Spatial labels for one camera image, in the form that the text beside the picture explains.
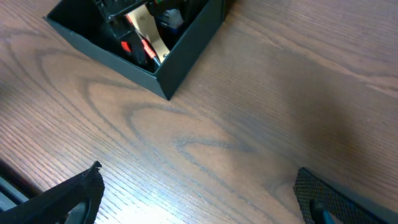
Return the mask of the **orange scraper wooden handle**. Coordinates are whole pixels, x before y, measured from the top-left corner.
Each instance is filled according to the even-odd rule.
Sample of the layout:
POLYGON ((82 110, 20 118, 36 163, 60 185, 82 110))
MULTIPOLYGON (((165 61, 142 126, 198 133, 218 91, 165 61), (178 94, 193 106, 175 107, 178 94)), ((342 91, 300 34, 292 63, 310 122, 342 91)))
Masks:
POLYGON ((147 6, 143 4, 127 13, 125 17, 134 26, 138 33, 140 33, 140 35, 143 36, 149 44, 151 44, 160 63, 162 63, 170 53, 170 50, 160 37, 155 23, 155 18, 150 14, 147 6))

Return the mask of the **blue screwdriver set case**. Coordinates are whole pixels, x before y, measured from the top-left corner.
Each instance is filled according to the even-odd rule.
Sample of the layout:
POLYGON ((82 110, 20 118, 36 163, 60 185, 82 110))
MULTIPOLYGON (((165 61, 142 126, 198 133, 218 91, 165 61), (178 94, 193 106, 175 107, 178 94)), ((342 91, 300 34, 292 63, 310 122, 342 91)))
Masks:
POLYGON ((161 15, 155 17, 158 30, 178 34, 183 29, 185 21, 179 9, 165 10, 161 15))

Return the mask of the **small claw hammer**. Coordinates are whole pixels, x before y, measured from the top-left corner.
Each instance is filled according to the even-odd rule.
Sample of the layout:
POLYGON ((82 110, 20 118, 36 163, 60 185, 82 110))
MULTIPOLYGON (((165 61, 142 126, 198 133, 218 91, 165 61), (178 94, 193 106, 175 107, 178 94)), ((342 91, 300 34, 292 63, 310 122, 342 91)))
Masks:
POLYGON ((150 14, 136 14, 130 12, 125 15, 138 38, 141 40, 145 53, 154 61, 159 67, 161 65, 157 52, 153 49, 151 39, 157 37, 156 24, 154 18, 150 14))

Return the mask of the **red handled pliers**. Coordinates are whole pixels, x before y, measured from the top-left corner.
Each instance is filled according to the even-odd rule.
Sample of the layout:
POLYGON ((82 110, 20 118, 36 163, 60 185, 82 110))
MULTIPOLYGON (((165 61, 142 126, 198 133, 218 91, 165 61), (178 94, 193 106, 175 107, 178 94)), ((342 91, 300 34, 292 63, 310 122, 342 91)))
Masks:
POLYGON ((127 53, 131 53, 131 48, 130 45, 126 42, 126 41, 121 41, 121 47, 123 48, 123 50, 127 53))

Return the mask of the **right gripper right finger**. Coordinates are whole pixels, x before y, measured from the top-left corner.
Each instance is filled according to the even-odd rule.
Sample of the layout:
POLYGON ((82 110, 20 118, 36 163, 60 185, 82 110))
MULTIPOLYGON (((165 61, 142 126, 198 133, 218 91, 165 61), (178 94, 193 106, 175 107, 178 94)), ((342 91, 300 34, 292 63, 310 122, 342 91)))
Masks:
POLYGON ((294 194, 309 223, 397 223, 397 213, 301 167, 294 194))

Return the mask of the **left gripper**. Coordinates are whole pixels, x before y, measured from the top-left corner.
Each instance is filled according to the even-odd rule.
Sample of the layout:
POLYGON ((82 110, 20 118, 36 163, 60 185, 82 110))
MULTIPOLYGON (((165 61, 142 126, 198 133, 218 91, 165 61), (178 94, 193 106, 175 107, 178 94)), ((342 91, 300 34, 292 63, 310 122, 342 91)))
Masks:
POLYGON ((180 7, 184 0, 93 0, 93 3, 107 22, 110 37, 120 39, 132 32, 132 26, 125 14, 145 6, 152 16, 162 15, 166 10, 180 7))

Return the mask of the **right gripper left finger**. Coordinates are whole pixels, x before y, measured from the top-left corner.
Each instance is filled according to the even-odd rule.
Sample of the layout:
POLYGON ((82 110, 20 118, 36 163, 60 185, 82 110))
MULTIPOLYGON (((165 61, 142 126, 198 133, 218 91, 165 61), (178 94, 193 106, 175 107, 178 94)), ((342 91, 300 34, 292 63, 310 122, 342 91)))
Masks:
POLYGON ((100 168, 96 161, 89 169, 38 195, 32 195, 20 180, 2 170, 1 176, 19 187, 29 200, 2 212, 1 224, 94 224, 104 194, 100 168))

